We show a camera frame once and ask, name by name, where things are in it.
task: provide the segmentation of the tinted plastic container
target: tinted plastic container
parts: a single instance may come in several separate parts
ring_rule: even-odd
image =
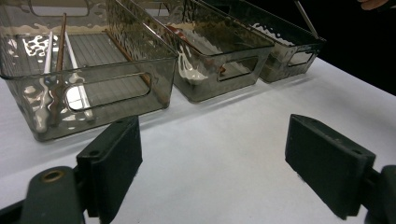
[[[170,104],[177,53],[116,1],[2,0],[0,32],[0,75],[36,140]]]
[[[325,39],[316,39],[305,29],[244,0],[199,1],[275,44],[260,74],[260,79],[267,83],[304,74],[326,43]]]
[[[178,52],[175,86],[198,103],[257,82],[274,44],[192,0],[120,0]]]

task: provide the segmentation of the black background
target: black background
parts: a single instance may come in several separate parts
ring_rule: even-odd
[[[309,30],[292,0],[247,1]],[[300,3],[318,35],[327,40],[320,59],[396,95],[396,9],[365,11],[357,0]]]

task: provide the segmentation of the container wall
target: container wall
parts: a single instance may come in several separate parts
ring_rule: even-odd
[[[256,83],[273,44],[191,0],[120,0],[178,52],[175,85],[191,101]]]
[[[244,23],[274,42],[260,78],[274,82],[305,73],[320,53],[325,40],[243,0],[200,0],[218,13]]]
[[[88,14],[57,6],[54,13],[83,12],[66,17],[63,56],[63,13],[1,3],[1,75],[37,140],[169,106],[177,55],[117,2],[90,1]]]

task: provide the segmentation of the metal tool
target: metal tool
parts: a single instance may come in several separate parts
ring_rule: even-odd
[[[309,20],[308,15],[306,15],[306,12],[301,5],[300,1],[294,0],[294,3],[296,4],[298,10],[300,11],[301,15],[303,16],[305,23],[308,25],[309,30],[312,32],[312,35],[316,38],[319,39],[318,32],[315,30],[314,25],[312,24],[311,20]]]

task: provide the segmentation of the white table surface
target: white table surface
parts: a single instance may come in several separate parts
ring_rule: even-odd
[[[105,127],[46,143],[0,81],[0,208],[30,178],[76,155]],[[290,114],[318,119],[396,164],[396,97],[316,58],[306,74],[140,116],[143,163],[113,223],[359,223],[336,217],[285,162]],[[99,223],[88,218],[88,223]]]

